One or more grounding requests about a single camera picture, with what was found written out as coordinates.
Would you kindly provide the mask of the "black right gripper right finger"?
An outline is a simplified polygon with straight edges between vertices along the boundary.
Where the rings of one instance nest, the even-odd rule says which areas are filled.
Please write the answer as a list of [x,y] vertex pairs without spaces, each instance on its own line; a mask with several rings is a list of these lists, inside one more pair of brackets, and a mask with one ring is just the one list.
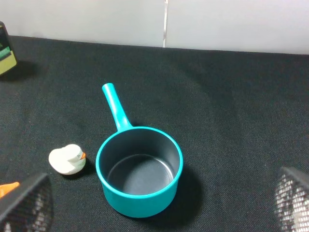
[[281,232],[309,230],[309,175],[292,167],[282,167],[274,194]]

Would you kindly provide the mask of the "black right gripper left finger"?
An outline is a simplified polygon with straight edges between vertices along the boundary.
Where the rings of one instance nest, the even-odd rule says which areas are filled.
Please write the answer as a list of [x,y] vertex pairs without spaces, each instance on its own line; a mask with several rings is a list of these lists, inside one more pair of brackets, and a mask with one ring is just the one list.
[[53,192],[46,173],[28,177],[0,198],[2,232],[48,232],[53,218]]

